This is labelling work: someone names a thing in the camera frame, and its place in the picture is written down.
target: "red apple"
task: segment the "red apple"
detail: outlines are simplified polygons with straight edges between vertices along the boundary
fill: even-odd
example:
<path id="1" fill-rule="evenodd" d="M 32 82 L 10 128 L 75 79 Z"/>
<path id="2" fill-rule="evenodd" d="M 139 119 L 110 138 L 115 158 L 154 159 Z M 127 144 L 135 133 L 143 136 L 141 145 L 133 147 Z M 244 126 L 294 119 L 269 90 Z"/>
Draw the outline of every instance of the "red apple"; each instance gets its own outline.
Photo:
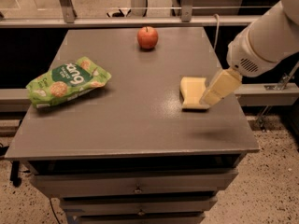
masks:
<path id="1" fill-rule="evenodd" d="M 151 26 L 142 27 L 138 31 L 137 39 L 142 49 L 153 49 L 158 42 L 157 30 Z"/>

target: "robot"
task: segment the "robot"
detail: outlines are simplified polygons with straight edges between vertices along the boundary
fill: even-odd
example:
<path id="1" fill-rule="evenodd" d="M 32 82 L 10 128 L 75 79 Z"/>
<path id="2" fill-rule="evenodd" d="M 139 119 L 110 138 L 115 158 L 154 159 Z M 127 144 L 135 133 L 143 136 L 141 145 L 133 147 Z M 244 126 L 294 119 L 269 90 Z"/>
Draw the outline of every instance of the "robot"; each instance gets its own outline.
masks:
<path id="1" fill-rule="evenodd" d="M 242 77 L 257 77 L 299 51 L 299 0 L 280 0 L 229 44 L 230 68 L 209 82 L 200 104 L 213 106 L 242 84 Z"/>

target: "green snack bag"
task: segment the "green snack bag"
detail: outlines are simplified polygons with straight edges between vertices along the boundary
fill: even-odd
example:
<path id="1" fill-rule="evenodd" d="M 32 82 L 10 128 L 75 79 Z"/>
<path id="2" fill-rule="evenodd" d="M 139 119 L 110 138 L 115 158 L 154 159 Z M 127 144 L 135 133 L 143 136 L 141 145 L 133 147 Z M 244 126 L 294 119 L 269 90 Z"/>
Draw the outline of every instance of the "green snack bag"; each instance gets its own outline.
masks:
<path id="1" fill-rule="evenodd" d="M 103 87 L 111 74 L 82 57 L 76 63 L 59 67 L 33 79 L 26 86 L 29 99 L 36 108 L 58 105 L 77 98 L 95 88 Z"/>

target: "cord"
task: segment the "cord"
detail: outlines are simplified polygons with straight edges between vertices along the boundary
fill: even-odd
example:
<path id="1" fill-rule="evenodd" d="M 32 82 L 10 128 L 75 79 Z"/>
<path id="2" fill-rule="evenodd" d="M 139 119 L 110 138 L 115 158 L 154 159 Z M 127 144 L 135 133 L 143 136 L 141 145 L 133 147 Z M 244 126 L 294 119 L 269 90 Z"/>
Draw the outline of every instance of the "cord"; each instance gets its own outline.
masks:
<path id="1" fill-rule="evenodd" d="M 216 18 L 216 21 L 217 21 L 215 41 L 214 41 L 214 50 L 215 50 L 216 46 L 217 46 L 217 42 L 218 42 L 218 34 L 219 34 L 219 26 L 220 26 L 220 16 L 218 14 L 214 14 L 214 17 Z"/>
<path id="2" fill-rule="evenodd" d="M 60 221 L 59 221 L 59 219 L 58 219 L 57 216 L 56 216 L 55 211 L 54 211 L 54 207 L 53 207 L 51 198 L 49 198 L 49 201 L 50 201 L 50 208 L 52 209 L 52 212 L 53 212 L 53 214 L 54 214 L 54 216 L 55 216 L 55 218 L 56 218 L 56 220 L 57 220 L 57 223 L 58 223 L 58 224 L 61 224 Z"/>

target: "drawer knob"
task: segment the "drawer knob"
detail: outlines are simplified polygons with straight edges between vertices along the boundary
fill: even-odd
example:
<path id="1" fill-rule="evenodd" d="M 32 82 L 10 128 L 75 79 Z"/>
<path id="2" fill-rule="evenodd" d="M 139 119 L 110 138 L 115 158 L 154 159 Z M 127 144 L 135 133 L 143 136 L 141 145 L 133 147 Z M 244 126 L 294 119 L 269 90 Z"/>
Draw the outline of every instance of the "drawer knob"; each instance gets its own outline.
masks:
<path id="1" fill-rule="evenodd" d="M 142 209 L 140 209 L 140 211 L 137 213 L 139 216 L 144 216 L 146 215 L 146 213 L 144 211 L 142 211 Z"/>
<path id="2" fill-rule="evenodd" d="M 134 190 L 134 194 L 141 194 L 142 193 L 142 189 L 137 186 L 137 188 Z"/>

